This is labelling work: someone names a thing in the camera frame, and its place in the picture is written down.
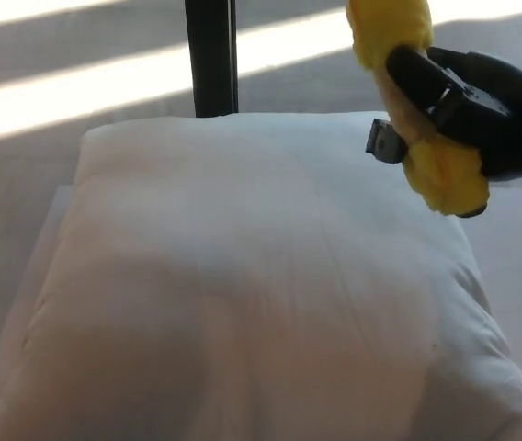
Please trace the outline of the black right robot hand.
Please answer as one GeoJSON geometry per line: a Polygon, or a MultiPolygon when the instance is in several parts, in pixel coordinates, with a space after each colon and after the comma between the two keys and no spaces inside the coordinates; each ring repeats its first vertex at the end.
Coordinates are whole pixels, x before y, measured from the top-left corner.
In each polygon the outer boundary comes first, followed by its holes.
{"type": "Polygon", "coordinates": [[[386,69],[440,134],[479,151],[483,175],[522,177],[522,68],[479,52],[401,46],[386,69]]]}

